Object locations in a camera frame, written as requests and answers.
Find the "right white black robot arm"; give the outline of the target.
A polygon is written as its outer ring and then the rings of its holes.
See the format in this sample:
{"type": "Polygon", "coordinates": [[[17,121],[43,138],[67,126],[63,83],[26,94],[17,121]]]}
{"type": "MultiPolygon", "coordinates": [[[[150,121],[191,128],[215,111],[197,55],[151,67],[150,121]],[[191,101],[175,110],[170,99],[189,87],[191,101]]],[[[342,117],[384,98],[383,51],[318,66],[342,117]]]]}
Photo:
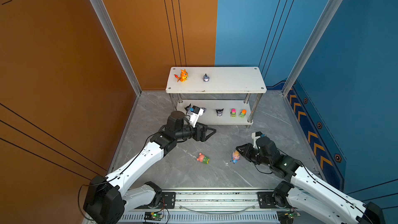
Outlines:
{"type": "Polygon", "coordinates": [[[237,146],[241,157],[255,166],[264,164],[282,179],[274,189],[275,204],[297,208],[326,224],[384,224],[382,209],[336,189],[311,172],[300,160],[278,149],[267,136],[237,146]]]}

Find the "ice cream cone toy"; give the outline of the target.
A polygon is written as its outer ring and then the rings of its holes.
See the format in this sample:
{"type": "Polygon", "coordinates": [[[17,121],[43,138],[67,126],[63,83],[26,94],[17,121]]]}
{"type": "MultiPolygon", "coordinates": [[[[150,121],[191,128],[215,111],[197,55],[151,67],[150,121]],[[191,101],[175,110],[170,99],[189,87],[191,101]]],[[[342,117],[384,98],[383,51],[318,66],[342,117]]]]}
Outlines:
{"type": "Polygon", "coordinates": [[[233,164],[236,164],[238,161],[240,160],[240,153],[236,150],[234,152],[232,152],[231,155],[231,162],[233,164]]]}

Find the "right circuit board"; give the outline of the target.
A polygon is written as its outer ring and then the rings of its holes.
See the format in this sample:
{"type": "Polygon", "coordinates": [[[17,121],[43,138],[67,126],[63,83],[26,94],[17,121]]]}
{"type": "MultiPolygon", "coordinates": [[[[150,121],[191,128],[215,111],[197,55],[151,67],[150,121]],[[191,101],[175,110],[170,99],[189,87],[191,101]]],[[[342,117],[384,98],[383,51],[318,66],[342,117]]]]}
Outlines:
{"type": "Polygon", "coordinates": [[[293,224],[294,220],[301,216],[299,212],[277,212],[280,224],[293,224]]]}

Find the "pink green block toy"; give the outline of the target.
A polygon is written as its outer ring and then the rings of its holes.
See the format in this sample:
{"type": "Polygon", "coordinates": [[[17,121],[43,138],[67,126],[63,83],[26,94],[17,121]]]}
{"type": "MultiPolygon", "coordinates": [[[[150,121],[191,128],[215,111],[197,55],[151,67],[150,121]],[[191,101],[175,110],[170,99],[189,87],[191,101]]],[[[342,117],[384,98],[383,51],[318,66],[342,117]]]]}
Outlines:
{"type": "Polygon", "coordinates": [[[236,109],[231,109],[231,112],[230,112],[230,116],[231,117],[236,117],[236,109]]]}

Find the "grey purple kuromi toy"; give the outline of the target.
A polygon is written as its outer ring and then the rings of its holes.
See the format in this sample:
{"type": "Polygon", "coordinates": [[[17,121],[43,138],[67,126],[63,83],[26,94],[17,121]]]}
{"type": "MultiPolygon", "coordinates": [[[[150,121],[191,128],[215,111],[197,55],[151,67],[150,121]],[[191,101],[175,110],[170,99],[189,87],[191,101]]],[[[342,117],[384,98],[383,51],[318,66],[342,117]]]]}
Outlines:
{"type": "Polygon", "coordinates": [[[222,117],[224,109],[216,109],[217,117],[222,117]]]}

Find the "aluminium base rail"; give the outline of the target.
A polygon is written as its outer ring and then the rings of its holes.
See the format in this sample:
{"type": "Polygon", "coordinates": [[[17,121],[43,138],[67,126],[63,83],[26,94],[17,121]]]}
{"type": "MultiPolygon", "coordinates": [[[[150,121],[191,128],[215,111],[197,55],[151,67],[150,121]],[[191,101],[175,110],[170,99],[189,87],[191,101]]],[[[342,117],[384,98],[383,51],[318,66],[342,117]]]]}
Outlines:
{"type": "Polygon", "coordinates": [[[263,189],[173,189],[176,192],[174,209],[133,209],[122,215],[117,223],[145,223],[145,212],[159,212],[165,219],[159,224],[279,224],[277,212],[299,212],[300,209],[263,208],[258,203],[257,192],[263,189]]]}

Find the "white two-tier metal shelf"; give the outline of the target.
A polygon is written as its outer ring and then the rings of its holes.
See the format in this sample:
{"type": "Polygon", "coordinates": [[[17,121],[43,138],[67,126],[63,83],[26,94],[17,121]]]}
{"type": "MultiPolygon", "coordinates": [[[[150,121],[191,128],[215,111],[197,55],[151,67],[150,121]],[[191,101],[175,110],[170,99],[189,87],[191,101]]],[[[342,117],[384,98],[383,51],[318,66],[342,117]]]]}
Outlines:
{"type": "Polygon", "coordinates": [[[172,67],[166,85],[173,109],[185,112],[190,105],[206,109],[199,122],[209,125],[246,125],[253,124],[253,118],[261,97],[267,88],[258,67],[172,67]],[[177,82],[175,74],[180,75],[186,69],[188,79],[177,82]],[[209,82],[203,81],[207,74],[209,82]],[[183,94],[245,94],[243,100],[225,99],[183,99],[183,94]],[[231,109],[236,109],[236,117],[231,117],[231,109]],[[216,109],[224,109],[222,117],[217,117],[216,109]],[[244,118],[239,114],[246,110],[244,118]]]}

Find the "aluminium corner post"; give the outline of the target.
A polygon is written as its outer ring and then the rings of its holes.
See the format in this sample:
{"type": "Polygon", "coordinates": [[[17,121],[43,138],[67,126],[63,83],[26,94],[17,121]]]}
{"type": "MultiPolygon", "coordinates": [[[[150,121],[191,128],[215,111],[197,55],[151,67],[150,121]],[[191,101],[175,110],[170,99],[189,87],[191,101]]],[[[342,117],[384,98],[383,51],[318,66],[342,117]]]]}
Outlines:
{"type": "Polygon", "coordinates": [[[137,96],[141,96],[142,89],[138,82],[137,76],[135,75],[131,63],[127,57],[122,42],[118,36],[118,33],[114,27],[114,24],[110,18],[110,15],[106,9],[103,0],[89,0],[106,35],[112,45],[114,52],[137,96]]]}
{"type": "Polygon", "coordinates": [[[339,9],[342,1],[343,0],[328,0],[311,35],[309,36],[302,52],[298,56],[298,59],[285,82],[285,85],[282,89],[282,95],[284,97],[287,97],[293,84],[298,79],[298,76],[300,75],[308,59],[311,57],[311,54],[313,53],[322,35],[324,34],[325,30],[327,29],[334,15],[339,9]]]}

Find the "black white kuromi toy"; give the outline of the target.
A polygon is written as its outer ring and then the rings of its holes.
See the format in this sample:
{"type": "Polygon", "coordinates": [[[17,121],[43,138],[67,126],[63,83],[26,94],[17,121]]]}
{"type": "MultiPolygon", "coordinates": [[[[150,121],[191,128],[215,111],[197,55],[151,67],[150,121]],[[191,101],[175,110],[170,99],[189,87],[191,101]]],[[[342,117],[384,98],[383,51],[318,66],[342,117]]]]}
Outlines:
{"type": "Polygon", "coordinates": [[[189,112],[191,108],[191,104],[185,107],[186,112],[189,112]]]}

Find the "green orange toy car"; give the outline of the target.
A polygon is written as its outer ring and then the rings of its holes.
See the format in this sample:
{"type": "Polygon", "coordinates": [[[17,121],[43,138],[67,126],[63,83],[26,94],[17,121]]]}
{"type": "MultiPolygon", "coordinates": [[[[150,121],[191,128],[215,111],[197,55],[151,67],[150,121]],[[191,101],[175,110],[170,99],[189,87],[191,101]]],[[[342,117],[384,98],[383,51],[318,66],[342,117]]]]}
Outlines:
{"type": "Polygon", "coordinates": [[[246,116],[246,114],[247,114],[247,111],[246,111],[246,110],[242,110],[242,111],[240,112],[240,114],[239,114],[239,117],[240,117],[240,118],[244,118],[244,117],[246,116]]]}

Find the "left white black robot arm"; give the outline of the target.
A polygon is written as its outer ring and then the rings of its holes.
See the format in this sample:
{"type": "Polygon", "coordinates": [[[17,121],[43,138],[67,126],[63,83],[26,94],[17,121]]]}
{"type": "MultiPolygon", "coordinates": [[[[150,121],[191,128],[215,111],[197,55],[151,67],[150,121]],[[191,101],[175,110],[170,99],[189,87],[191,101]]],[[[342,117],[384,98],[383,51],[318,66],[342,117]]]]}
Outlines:
{"type": "Polygon", "coordinates": [[[147,138],[136,156],[114,172],[94,177],[87,185],[84,203],[78,205],[83,216],[97,224],[115,224],[123,214],[138,207],[163,208],[162,189],[158,185],[149,181],[136,189],[131,186],[178,143],[189,139],[206,142],[216,133],[216,129],[198,122],[201,115],[172,112],[167,123],[147,138]]]}

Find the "blue grey eeyore toy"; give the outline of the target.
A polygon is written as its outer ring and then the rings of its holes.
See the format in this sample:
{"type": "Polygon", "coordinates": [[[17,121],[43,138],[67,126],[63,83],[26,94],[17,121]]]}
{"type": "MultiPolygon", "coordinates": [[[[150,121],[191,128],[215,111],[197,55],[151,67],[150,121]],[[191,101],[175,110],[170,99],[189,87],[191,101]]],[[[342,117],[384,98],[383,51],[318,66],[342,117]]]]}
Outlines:
{"type": "Polygon", "coordinates": [[[204,81],[204,82],[209,82],[209,79],[210,79],[210,77],[209,77],[207,74],[205,74],[205,75],[203,76],[203,81],[204,81]]]}

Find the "right aluminium corner post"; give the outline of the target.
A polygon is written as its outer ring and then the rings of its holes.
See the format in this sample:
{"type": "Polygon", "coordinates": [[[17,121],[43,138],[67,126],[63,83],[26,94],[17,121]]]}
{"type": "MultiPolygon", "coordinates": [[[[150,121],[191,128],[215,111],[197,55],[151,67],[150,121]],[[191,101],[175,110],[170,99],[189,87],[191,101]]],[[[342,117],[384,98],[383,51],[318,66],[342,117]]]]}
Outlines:
{"type": "Polygon", "coordinates": [[[328,0],[311,35],[309,36],[302,52],[298,56],[298,59],[285,82],[285,85],[282,89],[282,95],[284,97],[287,97],[293,84],[298,79],[298,76],[300,75],[308,59],[311,57],[311,54],[313,53],[322,35],[324,34],[325,30],[327,29],[334,15],[339,9],[342,1],[343,0],[328,0]]]}

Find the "left aluminium corner post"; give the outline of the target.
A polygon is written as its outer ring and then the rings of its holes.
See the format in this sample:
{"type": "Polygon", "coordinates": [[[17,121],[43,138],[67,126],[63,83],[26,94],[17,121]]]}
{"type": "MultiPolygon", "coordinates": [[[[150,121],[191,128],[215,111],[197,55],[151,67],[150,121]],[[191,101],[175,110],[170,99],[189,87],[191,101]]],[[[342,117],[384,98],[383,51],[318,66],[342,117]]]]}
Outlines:
{"type": "Polygon", "coordinates": [[[114,24],[110,18],[110,15],[106,9],[103,0],[89,0],[106,35],[112,45],[114,52],[137,96],[141,96],[142,89],[138,82],[137,76],[135,75],[131,63],[127,57],[122,42],[118,36],[118,33],[114,27],[114,24]]]}

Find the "orange fox toy figure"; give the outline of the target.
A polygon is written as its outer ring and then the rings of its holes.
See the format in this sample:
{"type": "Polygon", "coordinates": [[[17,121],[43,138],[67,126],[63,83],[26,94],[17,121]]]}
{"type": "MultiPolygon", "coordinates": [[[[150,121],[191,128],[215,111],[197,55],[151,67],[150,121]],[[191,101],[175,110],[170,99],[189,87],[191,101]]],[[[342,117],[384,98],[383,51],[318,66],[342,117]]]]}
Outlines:
{"type": "Polygon", "coordinates": [[[181,69],[180,71],[181,71],[180,75],[175,74],[174,76],[177,79],[177,82],[183,83],[188,79],[189,75],[186,69],[181,69]]]}

